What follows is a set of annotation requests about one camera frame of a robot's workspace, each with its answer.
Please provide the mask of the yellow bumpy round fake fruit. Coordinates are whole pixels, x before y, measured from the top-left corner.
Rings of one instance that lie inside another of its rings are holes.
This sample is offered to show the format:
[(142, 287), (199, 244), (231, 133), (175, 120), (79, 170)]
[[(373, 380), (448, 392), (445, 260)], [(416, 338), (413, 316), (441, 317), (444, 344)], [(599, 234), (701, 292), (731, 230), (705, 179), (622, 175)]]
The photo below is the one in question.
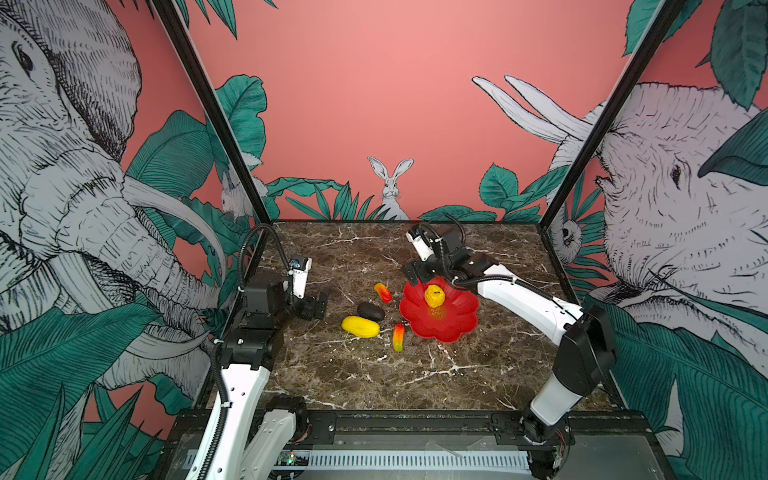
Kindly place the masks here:
[(431, 284), (424, 292), (424, 300), (430, 308), (439, 308), (446, 301), (445, 291), (440, 286)]

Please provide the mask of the small red orange fake fruit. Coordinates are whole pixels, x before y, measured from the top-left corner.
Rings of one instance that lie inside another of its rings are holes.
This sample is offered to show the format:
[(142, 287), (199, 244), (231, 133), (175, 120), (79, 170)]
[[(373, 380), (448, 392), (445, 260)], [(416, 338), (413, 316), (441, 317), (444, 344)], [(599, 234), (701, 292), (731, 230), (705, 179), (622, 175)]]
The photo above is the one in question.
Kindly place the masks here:
[(385, 284), (377, 283), (374, 286), (374, 290), (376, 291), (377, 295), (379, 296), (380, 300), (383, 303), (389, 304), (393, 300), (393, 296)]

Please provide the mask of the dark brown fake avocado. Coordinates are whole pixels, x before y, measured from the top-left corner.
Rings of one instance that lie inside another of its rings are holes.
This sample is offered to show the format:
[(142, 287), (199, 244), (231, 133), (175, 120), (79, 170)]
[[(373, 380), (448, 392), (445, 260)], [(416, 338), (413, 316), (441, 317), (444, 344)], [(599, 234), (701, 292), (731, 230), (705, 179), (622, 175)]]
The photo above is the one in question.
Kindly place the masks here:
[(357, 314), (367, 320), (376, 323), (382, 322), (386, 317), (386, 312), (379, 306), (370, 302), (361, 302), (357, 305)]

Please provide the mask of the yellow oblong fake mango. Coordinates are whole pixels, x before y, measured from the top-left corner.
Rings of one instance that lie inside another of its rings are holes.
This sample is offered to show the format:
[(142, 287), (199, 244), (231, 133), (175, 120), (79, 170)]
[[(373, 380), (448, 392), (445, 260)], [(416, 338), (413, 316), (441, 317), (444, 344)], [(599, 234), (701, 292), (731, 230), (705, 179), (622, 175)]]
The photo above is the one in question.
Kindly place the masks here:
[(342, 321), (342, 329), (358, 338), (374, 338), (380, 333), (380, 325), (359, 316), (348, 316)]

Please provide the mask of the red yellow green fake fruit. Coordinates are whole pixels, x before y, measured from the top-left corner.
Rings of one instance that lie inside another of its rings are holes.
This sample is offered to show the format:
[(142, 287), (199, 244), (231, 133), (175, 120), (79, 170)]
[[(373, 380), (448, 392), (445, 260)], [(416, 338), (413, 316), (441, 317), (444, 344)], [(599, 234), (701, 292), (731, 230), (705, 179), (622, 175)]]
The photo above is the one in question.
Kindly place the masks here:
[(396, 352), (402, 352), (404, 350), (406, 329), (403, 324), (397, 324), (393, 329), (392, 345)]

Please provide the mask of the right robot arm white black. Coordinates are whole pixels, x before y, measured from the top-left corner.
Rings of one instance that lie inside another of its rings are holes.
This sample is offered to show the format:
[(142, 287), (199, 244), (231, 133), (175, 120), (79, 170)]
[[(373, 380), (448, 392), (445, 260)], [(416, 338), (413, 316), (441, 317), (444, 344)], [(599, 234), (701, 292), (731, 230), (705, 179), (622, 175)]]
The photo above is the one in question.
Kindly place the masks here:
[(548, 294), (499, 260), (464, 244), (454, 227), (419, 224), (406, 233), (417, 258), (403, 266), (410, 286), (440, 280), (488, 300), (519, 318), (555, 349), (551, 374), (523, 410), (520, 424), (533, 445), (557, 441), (571, 410), (603, 385), (618, 360), (610, 316)]

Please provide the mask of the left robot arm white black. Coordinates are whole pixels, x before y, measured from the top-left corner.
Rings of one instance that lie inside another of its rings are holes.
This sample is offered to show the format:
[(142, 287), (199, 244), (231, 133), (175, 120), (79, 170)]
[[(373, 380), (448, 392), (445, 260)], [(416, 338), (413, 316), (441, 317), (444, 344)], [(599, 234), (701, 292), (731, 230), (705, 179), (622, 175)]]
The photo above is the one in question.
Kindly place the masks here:
[(305, 401), (280, 397), (251, 435), (258, 402), (293, 318), (320, 319), (328, 296), (305, 295), (309, 268), (255, 275), (239, 289), (234, 320), (217, 343), (214, 404), (189, 479), (266, 479), (288, 443), (308, 432)]

